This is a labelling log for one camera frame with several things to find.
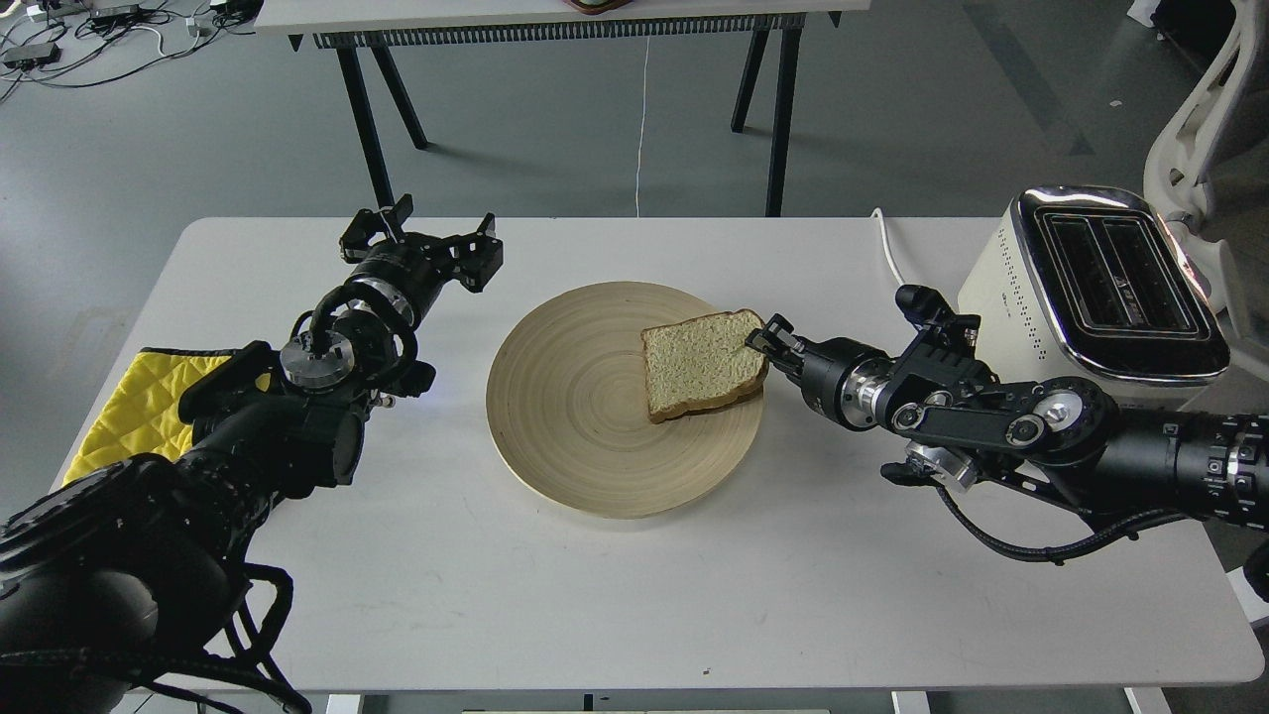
wooden plate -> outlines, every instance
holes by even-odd
[[[703,299],[645,282],[580,287],[529,312],[489,375],[485,406],[503,460],[542,496],[609,519],[708,493],[754,443],[763,396],[651,424],[640,331],[709,312]]]

gray floor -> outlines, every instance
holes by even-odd
[[[994,216],[1038,183],[1140,190],[1151,142],[1198,76],[1123,16],[1127,5],[876,0],[840,29],[812,16],[786,214],[881,205]],[[171,47],[188,42],[179,25],[166,34]],[[154,41],[138,33],[77,79],[136,66],[155,56]],[[733,134],[746,46],[737,34],[400,49],[437,142],[425,153],[411,147],[382,81],[368,84],[393,185],[415,194],[419,214],[629,216],[647,48],[642,214],[756,216],[775,47],[750,129]],[[279,38],[230,37],[103,88],[18,88],[0,104],[0,514],[48,488],[184,226],[204,216],[350,216],[372,202],[335,56],[307,42],[293,53]],[[1189,694],[1199,703],[1188,711],[1233,710]],[[865,699],[831,706],[878,710],[876,695],[854,696]],[[128,701],[126,711],[140,704]],[[1108,690],[958,692],[933,704],[1126,710]],[[156,698],[143,711],[165,705]]]

yellow oven mitt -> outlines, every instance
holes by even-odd
[[[147,346],[137,353],[84,438],[62,486],[135,454],[175,462],[189,451],[194,427],[176,416],[180,396],[236,351]]]

table top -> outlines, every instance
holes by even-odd
[[[189,226],[107,386],[145,345],[279,345],[348,275],[336,257],[346,223]],[[952,295],[996,224],[892,218],[890,230],[909,279]],[[494,448],[485,383],[503,339],[561,292],[656,282],[890,353],[912,330],[867,218],[503,218],[497,233],[505,264],[486,290],[448,285],[419,331],[420,359],[438,370],[431,392],[376,411],[353,486],[283,503],[251,548],[253,562],[296,580],[275,656],[298,689],[902,690],[1235,682],[1261,671],[1198,524],[1062,568],[1008,561],[933,491],[878,476],[904,440],[841,430],[775,373],[749,455],[697,503],[609,521],[530,492]],[[990,484],[961,502],[1024,545],[1088,535]]]
[[[585,15],[563,0],[269,0],[261,34],[867,10],[871,0],[636,0]]]

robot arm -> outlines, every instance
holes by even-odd
[[[877,426],[909,441],[881,473],[935,487],[971,533],[1003,555],[1061,564],[1119,538],[1181,517],[1269,525],[1269,417],[1122,410],[1080,378],[1001,384],[975,360],[978,317],[958,315],[934,289],[904,285],[896,303],[917,328],[898,356],[834,337],[793,334],[783,316],[747,344],[798,386],[807,406],[851,431]],[[1030,463],[1044,479],[1016,472]],[[977,529],[948,492],[995,482],[1076,514],[1094,531],[1058,548],[1029,549]],[[1269,601],[1269,574],[1253,557],[1249,581]]]
[[[246,562],[251,538],[284,498],[352,482],[371,411],[431,386],[414,331],[442,287],[478,292],[503,263],[492,214],[443,238],[406,232],[410,211],[406,195],[358,213],[340,238],[357,266],[291,340],[253,341],[181,396],[190,451],[100,469],[0,529],[0,711],[99,714],[138,685],[232,710],[155,682],[165,673],[311,710],[269,656],[291,578]],[[259,626],[253,582],[277,592]],[[231,658],[203,651],[221,630]]]

